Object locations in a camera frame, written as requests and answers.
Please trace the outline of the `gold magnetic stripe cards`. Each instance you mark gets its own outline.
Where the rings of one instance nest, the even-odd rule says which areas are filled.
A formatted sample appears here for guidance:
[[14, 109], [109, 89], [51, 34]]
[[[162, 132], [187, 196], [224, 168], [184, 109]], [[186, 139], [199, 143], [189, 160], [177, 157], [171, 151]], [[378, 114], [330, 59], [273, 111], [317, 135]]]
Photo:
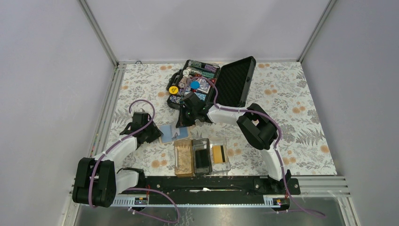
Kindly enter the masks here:
[[213, 154], [213, 160], [214, 160], [215, 164], [227, 162], [223, 145], [214, 145], [212, 147], [212, 154]]

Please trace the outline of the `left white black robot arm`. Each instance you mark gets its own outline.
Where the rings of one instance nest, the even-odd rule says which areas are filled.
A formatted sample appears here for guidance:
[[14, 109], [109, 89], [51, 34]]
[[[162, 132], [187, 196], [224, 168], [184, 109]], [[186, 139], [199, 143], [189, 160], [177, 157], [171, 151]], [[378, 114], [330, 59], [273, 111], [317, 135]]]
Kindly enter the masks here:
[[115, 196], [128, 188], [136, 194], [143, 192], [146, 181], [142, 170], [123, 169], [118, 172], [115, 166], [144, 143], [151, 143], [162, 135], [148, 113], [135, 112], [114, 148], [79, 161], [72, 200], [95, 207], [109, 207]]

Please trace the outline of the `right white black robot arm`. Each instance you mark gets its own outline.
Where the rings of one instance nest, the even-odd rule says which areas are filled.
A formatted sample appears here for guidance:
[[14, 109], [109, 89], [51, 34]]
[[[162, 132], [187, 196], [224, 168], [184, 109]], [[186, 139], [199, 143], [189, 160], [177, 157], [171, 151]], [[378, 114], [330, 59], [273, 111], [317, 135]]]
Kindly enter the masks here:
[[266, 163], [270, 188], [276, 194], [288, 189], [288, 181], [284, 177], [286, 170], [277, 150], [282, 138], [282, 130], [258, 104], [249, 107], [229, 107], [211, 102], [204, 102], [190, 92], [182, 99], [188, 111], [186, 116], [193, 122], [224, 123], [239, 127], [247, 142], [261, 152]]

